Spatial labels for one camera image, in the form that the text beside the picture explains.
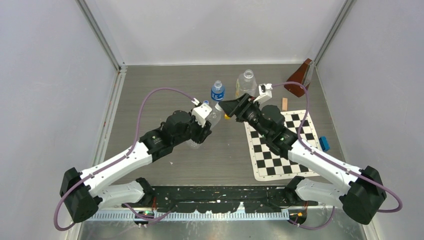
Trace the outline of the blue label water bottle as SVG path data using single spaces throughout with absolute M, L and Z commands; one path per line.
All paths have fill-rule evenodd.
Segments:
M 220 80 L 216 80 L 210 89 L 210 97 L 214 104 L 223 101 L 225 98 L 225 86 Z

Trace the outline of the clear plastic bottle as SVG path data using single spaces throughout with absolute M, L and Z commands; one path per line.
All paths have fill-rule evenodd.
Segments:
M 210 127 L 211 129 L 213 129 L 218 124 L 218 122 L 221 120 L 222 114 L 223 114 L 223 111 L 217 110 L 215 108 L 215 105 L 211 108 L 211 112 L 206 117 L 206 120 L 211 123 L 211 127 Z M 190 140 L 187 141 L 187 145 L 190 146 L 192 149 L 199 149 L 202 144 L 196 143 L 196 142 L 194 142 L 193 140 L 190 139 Z

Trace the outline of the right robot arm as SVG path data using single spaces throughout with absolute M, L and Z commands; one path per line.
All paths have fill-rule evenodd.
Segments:
M 380 173 L 372 166 L 361 169 L 313 147 L 286 127 L 285 117 L 276 105 L 260 107 L 248 94 L 219 102 L 219 107 L 237 122 L 246 122 L 277 156 L 307 167 L 328 183 L 295 176 L 285 188 L 291 205 L 315 201 L 341 208 L 359 224 L 368 225 L 387 198 Z

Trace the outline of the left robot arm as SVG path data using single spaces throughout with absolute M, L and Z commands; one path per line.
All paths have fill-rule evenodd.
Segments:
M 149 184 L 139 180 L 126 185 L 112 183 L 171 154 L 176 146 L 188 140 L 201 144 L 211 134 L 211 122 L 207 120 L 211 112 L 205 104 L 190 112 L 176 110 L 160 127 L 146 132 L 120 154 L 82 171 L 68 169 L 59 195 L 72 221 L 81 223 L 102 207 L 122 203 L 148 207 L 154 199 Z

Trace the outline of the fruit label plastic bottle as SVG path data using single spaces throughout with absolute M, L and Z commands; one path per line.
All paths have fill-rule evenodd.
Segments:
M 249 94 L 250 96 L 255 97 L 257 88 L 258 85 L 253 71 L 251 69 L 247 69 L 241 73 L 236 80 L 235 98 L 237 99 L 244 94 Z

